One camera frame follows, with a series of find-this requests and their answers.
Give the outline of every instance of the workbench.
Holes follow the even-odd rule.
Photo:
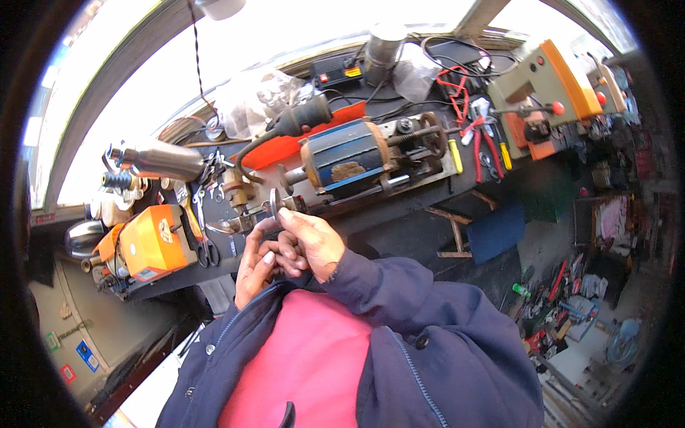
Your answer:
[[[453,53],[450,55],[458,61],[469,61],[473,59],[473,51],[461,47],[457,44],[453,46]],[[493,57],[493,63],[498,69],[506,69],[511,64],[510,60],[505,58]],[[346,96],[364,97],[368,98],[373,92],[373,87],[368,86],[362,82],[357,82],[355,86],[350,86],[348,88],[339,88],[343,94]],[[387,85],[383,87],[375,96],[376,99],[387,99],[398,97],[392,85]],[[440,96],[440,90],[437,85],[434,84],[427,100],[440,100],[444,101]],[[387,102],[371,102],[366,105],[367,116],[377,116],[386,112],[389,112],[395,108],[398,108],[405,104],[407,101],[405,99],[398,99],[396,101]],[[347,102],[344,99],[338,99],[330,103],[331,110],[337,110],[338,108],[344,107]],[[394,116],[388,120],[393,120],[402,116],[410,116],[413,114],[420,114],[422,112],[434,112],[438,118],[440,118],[442,125],[445,129],[456,126],[455,120],[456,115],[451,105],[445,105],[441,103],[431,103],[416,105],[399,116]],[[499,123],[498,126],[499,136],[504,136],[504,132],[501,129]],[[323,215],[331,226],[341,235],[349,236],[356,232],[374,227],[376,225],[385,223],[387,221],[400,218],[413,211],[422,210],[431,205],[435,205],[454,196],[457,196],[463,192],[466,192],[478,184],[475,181],[475,168],[482,168],[482,182],[486,183],[488,181],[494,181],[487,169],[481,167],[480,164],[477,166],[474,163],[473,157],[473,144],[468,146],[462,146],[460,144],[459,134],[448,135],[448,138],[453,138],[457,140],[457,147],[459,148],[460,157],[464,167],[464,172],[461,175],[451,175],[444,179],[440,179],[433,183],[421,186],[420,188],[415,188],[397,194],[395,196],[388,197],[386,199],[377,199],[374,203],[364,205],[360,208],[354,209],[352,211],[345,212],[343,214],[328,217]],[[498,146],[497,132],[495,132],[495,146]],[[245,144],[229,144],[224,146],[219,146],[220,152],[225,155],[226,158],[236,154]],[[481,144],[481,151],[489,152],[487,144],[483,141]],[[200,150],[205,155],[209,155],[214,152],[216,147],[203,147]],[[531,164],[530,158],[522,158],[520,160],[512,160],[513,169],[523,168],[527,164]],[[505,173],[505,178],[507,171],[503,165],[502,169]],[[198,189],[197,183],[191,183],[191,197]],[[173,191],[162,191],[164,198],[167,203],[176,203],[176,198]],[[192,205],[195,214],[197,215],[197,207],[195,204]],[[217,203],[215,200],[210,198],[209,192],[206,192],[204,199],[204,216],[205,222],[219,221],[221,219],[229,219],[238,215],[230,207],[228,201],[223,201],[222,203]],[[189,227],[185,223],[186,235],[188,236],[188,241],[191,246],[196,242],[192,234],[189,233]],[[225,234],[220,234],[214,231],[206,231],[208,238],[211,239],[221,253],[221,263],[216,267],[204,268],[199,264],[192,264],[182,270],[179,270],[167,277],[161,278],[155,281],[153,284],[146,284],[141,286],[133,286],[129,288],[129,294],[126,300],[134,301],[139,299],[146,299],[167,292],[172,292],[180,288],[185,288],[188,286],[193,286],[204,281],[209,281],[211,279],[216,279],[223,277],[224,275],[234,274],[238,271],[238,266],[240,263],[240,257],[245,249],[245,237],[240,234],[233,235],[233,237]],[[234,241],[234,245],[238,254],[238,257],[232,257],[231,252],[231,240]]]

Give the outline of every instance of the jacket zipper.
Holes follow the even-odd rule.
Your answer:
[[[431,410],[433,411],[433,414],[438,418],[438,422],[440,422],[440,426],[443,428],[449,428],[447,425],[447,420],[443,416],[442,412],[440,409],[438,409],[438,406],[435,405],[433,402],[433,399],[430,398],[430,395],[428,394],[428,391],[426,390],[425,386],[423,386],[423,382],[421,381],[421,378],[419,377],[419,372],[416,371],[416,367],[414,367],[414,363],[412,362],[411,357],[409,356],[409,353],[407,352],[407,348],[404,347],[404,344],[400,342],[400,340],[397,338],[395,333],[393,333],[392,329],[390,327],[385,326],[385,328],[388,330],[388,333],[395,339],[395,342],[399,345],[400,350],[402,351],[402,354],[404,354],[405,360],[407,360],[407,364],[409,364],[409,369],[412,371],[412,375],[414,375],[414,380],[416,381],[416,384],[419,386],[419,389],[421,390],[421,394],[423,395],[423,398],[426,400],[428,405],[430,406]]]
[[[251,305],[252,303],[254,303],[254,302],[256,302],[256,301],[259,301],[259,300],[263,299],[264,296],[267,296],[267,295],[271,294],[272,291],[274,291],[274,290],[277,289],[277,288],[278,288],[278,286],[274,286],[274,287],[272,287],[272,288],[269,288],[269,289],[268,289],[267,291],[265,291],[264,293],[260,294],[260,295],[257,296],[256,298],[250,300],[250,302],[248,302],[248,304],[246,304],[245,307],[244,307],[241,311],[239,311],[237,314],[233,315],[233,318],[231,318],[231,320],[228,322],[228,324],[226,324],[226,327],[224,327],[223,331],[222,331],[221,334],[219,335],[219,339],[216,340],[216,345],[215,345],[215,347],[216,347],[216,348],[219,347],[219,343],[221,343],[221,339],[223,339],[223,336],[226,334],[226,331],[228,331],[228,327],[231,327],[231,325],[233,324],[233,322],[236,320],[236,318],[238,318],[238,316],[239,316],[240,314],[245,313],[245,310],[246,310],[248,307],[250,307],[250,305]],[[209,358],[209,356],[208,356],[208,357],[207,357],[207,361],[205,362],[205,368],[204,368],[204,370],[203,370],[203,372],[202,372],[202,375],[204,375],[205,373],[207,373],[207,367],[209,366],[209,363],[210,363],[210,358]],[[186,391],[186,396],[189,396],[189,397],[190,397],[190,400],[189,400],[189,402],[188,402],[188,405],[186,406],[186,413],[183,415],[183,418],[181,419],[181,423],[179,424],[180,427],[182,427],[182,426],[183,426],[183,422],[186,421],[186,417],[188,417],[188,412],[190,411],[190,405],[192,404],[192,400],[193,400],[192,393],[195,391],[195,387],[194,387],[194,386],[191,386],[188,390],[190,390],[190,389],[192,389],[192,392],[191,392],[190,394],[188,394],[188,391]]]

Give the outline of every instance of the fingernail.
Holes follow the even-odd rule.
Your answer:
[[[284,220],[290,220],[292,218],[292,212],[286,207],[281,208],[278,210],[278,215],[283,217]]]
[[[264,263],[272,264],[275,259],[276,259],[276,254],[274,254],[273,251],[269,251],[264,256]]]

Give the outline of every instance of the red-handled pliers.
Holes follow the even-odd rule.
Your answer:
[[[485,118],[483,116],[478,116],[478,118],[473,121],[472,125],[473,126],[473,163],[475,165],[475,182],[480,183],[482,181],[482,174],[481,174],[481,169],[480,169],[480,159],[479,159],[479,153],[480,153],[480,134],[485,135],[485,141],[488,143],[488,147],[490,147],[490,152],[493,155],[493,162],[495,163],[495,169],[497,169],[497,175],[499,176],[499,179],[504,178],[504,173],[502,172],[502,167],[499,164],[499,154],[497,152],[497,148],[495,147],[495,143],[493,142],[493,139],[490,138],[488,133],[483,129],[483,123],[485,122]]]

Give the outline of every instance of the pink shirt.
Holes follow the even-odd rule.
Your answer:
[[[278,427],[286,403],[295,427],[356,427],[357,387],[371,326],[328,294],[293,290],[271,336],[242,372],[219,428]]]

